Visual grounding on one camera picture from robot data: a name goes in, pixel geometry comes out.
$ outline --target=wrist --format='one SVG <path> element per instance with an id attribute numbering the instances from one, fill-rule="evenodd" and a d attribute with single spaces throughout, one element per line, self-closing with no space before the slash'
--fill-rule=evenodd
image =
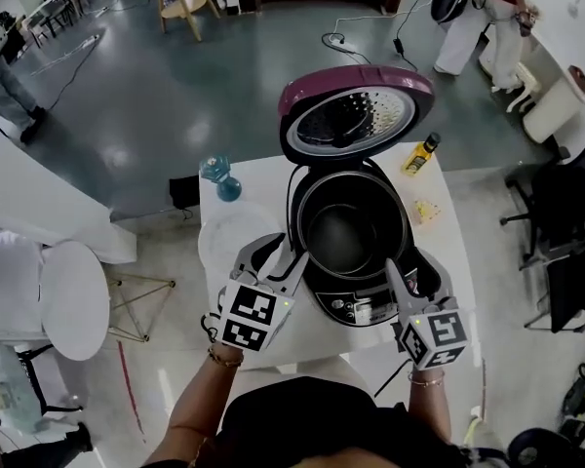
<path id="1" fill-rule="evenodd" d="M 435 381 L 437 379 L 442 379 L 445 375 L 445 372 L 442 368 L 434 368 L 432 370 L 414 370 L 411 373 L 411 379 L 414 381 Z"/>
<path id="2" fill-rule="evenodd" d="M 240 361 L 243 359 L 242 349 L 225 345 L 220 341 L 216 341 L 213 344 L 213 351 L 223 361 Z"/>

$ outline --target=yellow bottle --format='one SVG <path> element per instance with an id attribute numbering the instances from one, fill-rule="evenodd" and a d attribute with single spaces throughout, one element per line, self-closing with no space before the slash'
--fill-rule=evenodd
<path id="1" fill-rule="evenodd" d="M 429 137 L 420 142 L 411 152 L 406 162 L 401 167 L 401 172 L 407 176 L 415 176 L 416 173 L 427 163 L 433 156 L 433 151 L 436 150 L 440 143 L 440 136 L 435 132 L 429 134 Z"/>

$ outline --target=white plate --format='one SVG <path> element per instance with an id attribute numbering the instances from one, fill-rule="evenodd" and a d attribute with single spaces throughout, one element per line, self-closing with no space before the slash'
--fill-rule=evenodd
<path id="1" fill-rule="evenodd" d="M 282 232 L 282 229 L 275 217 L 262 206 L 246 201 L 230 203 L 217 209 L 202 227 L 197 243 L 199 257 L 209 274 L 227 279 L 240 249 L 273 232 Z M 280 245 L 260 269 L 259 279 L 273 270 L 281 254 Z"/>

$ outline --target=rice cooker control panel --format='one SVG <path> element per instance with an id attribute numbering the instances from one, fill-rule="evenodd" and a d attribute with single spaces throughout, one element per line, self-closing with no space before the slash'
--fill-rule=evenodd
<path id="1" fill-rule="evenodd" d="M 392 319 L 398 313 L 397 303 L 387 285 L 364 294 L 317 292 L 316 298 L 330 317 L 347 326 L 373 326 Z"/>

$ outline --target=black shirt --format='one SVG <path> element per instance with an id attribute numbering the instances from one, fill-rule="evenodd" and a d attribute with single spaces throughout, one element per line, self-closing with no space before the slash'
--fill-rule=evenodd
<path id="1" fill-rule="evenodd" d="M 374 452 L 401 468 L 465 466 L 459 448 L 441 441 L 402 404 L 378 408 L 358 388 L 311 377 L 238 397 L 227 409 L 214 443 L 217 467 L 285 468 L 347 448 Z M 170 460 L 148 468 L 186 466 Z"/>

